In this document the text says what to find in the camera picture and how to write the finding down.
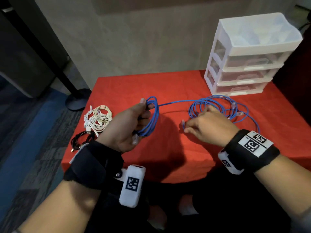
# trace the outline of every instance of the coiled white cable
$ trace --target coiled white cable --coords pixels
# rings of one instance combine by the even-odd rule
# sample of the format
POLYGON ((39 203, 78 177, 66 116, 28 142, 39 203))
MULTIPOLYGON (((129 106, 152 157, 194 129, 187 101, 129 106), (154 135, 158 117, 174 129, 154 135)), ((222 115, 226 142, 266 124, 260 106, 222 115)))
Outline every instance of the coiled white cable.
POLYGON ((95 109, 92 109, 92 106, 90 106, 90 110, 84 115, 84 128, 86 128, 87 131, 88 128, 93 129, 98 137, 98 133, 102 132, 111 120, 112 113, 106 105, 98 106, 95 109), (107 114, 103 114, 100 110, 106 110, 107 114))

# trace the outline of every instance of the blue cable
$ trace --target blue cable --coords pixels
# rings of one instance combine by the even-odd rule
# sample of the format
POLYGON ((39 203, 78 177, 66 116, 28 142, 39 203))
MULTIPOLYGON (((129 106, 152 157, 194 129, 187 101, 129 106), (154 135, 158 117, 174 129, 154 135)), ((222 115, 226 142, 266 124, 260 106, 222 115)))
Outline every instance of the blue cable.
POLYGON ((189 116, 190 118, 195 118, 197 117, 197 114, 199 113, 197 111, 197 105, 198 107, 200 108, 200 112, 203 112, 204 111, 204 108, 206 105, 212 105, 214 106, 216 109, 218 109, 220 111, 220 113, 224 114, 227 118, 229 118, 230 120, 233 120, 236 116, 237 116, 237 113, 239 112, 243 112, 245 114, 245 116, 240 119, 239 121, 235 121, 233 123, 238 123, 238 122, 241 122, 243 121, 246 117, 250 117, 251 120, 254 121, 256 127, 257 127, 257 131, 258 133, 260 133, 260 128, 259 128, 259 125, 258 123, 255 121, 254 118, 252 118, 248 113, 249 113, 249 110, 247 108, 246 105, 243 105, 239 102, 236 102, 235 100, 231 99, 230 97, 227 97, 227 96, 222 96, 222 95, 213 95, 213 96, 209 96, 209 97, 206 97, 206 98, 201 98, 199 100, 183 100, 183 101, 173 101, 173 102, 169 102, 169 103, 165 103, 165 104, 161 104, 161 105, 158 105, 158 101, 156 99, 156 97, 154 96, 151 96, 147 99, 147 105, 150 105, 150 104, 153 104, 154 105, 154 109, 155 109, 155 112, 152 116, 152 118, 150 119, 150 122, 147 124, 147 126, 138 131, 137 134, 139 136, 149 136, 155 129, 156 127, 156 123, 158 121, 158 118, 159 118, 159 114, 160 114, 160 111, 159 111, 159 107, 160 106, 164 106, 164 105, 170 105, 170 104, 174 104, 174 103, 179 103, 179 102, 187 102, 187 101, 193 101, 192 105, 189 107, 189 110, 188 110, 188 113, 189 113, 189 116), (228 101, 230 104, 231 104, 231 109, 225 109, 224 106, 222 104, 220 104, 218 101, 214 100, 216 98, 219 98, 219 99, 223 99, 223 100, 226 100, 228 101), (242 110, 239 110, 238 109, 238 105, 241 105, 241 106, 244 106, 245 109, 246 109, 246 112, 242 111, 242 110))

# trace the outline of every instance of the red tablecloth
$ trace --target red tablecloth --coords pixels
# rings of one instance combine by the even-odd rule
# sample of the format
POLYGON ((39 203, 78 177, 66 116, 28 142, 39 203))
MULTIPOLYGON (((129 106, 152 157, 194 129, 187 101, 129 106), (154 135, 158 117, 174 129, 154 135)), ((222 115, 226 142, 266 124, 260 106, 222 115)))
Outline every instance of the red tablecloth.
MULTIPOLYGON (((84 130, 83 116, 90 105, 93 108, 106 105, 114 116, 138 103, 142 97, 156 96, 158 103, 162 104, 210 96, 202 74, 204 70, 98 78, 73 136, 84 130)), ((272 82, 261 94, 235 96, 233 99, 248 106, 261 134, 272 140, 282 154, 311 170, 311 128, 272 82)), ((160 107, 159 120, 152 135, 143 139, 133 151, 122 155, 125 166, 145 166, 146 180, 164 183, 205 177, 218 162, 220 148, 203 144, 192 135, 183 133, 180 123, 189 119, 190 105, 190 102, 182 102, 160 107)), ((250 118, 237 125, 248 130, 256 128, 250 118)), ((64 170, 68 169, 75 153, 68 144, 62 160, 64 170)))

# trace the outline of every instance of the white plastic storage drawers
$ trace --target white plastic storage drawers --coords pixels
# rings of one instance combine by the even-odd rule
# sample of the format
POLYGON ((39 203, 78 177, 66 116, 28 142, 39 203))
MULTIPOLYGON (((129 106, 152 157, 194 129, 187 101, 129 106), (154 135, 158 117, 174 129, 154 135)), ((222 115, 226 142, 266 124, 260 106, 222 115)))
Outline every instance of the white plastic storage drawers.
POLYGON ((281 13, 220 19, 204 78, 213 95, 261 93, 301 41, 281 13))

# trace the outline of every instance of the carpet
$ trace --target carpet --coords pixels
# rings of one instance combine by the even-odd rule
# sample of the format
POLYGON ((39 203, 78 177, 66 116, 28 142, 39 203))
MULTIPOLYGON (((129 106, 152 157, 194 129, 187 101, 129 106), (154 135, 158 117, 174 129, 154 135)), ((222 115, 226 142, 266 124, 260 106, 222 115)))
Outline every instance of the carpet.
POLYGON ((82 112, 47 89, 27 98, 0 77, 0 232, 10 233, 63 177, 60 162, 82 112))

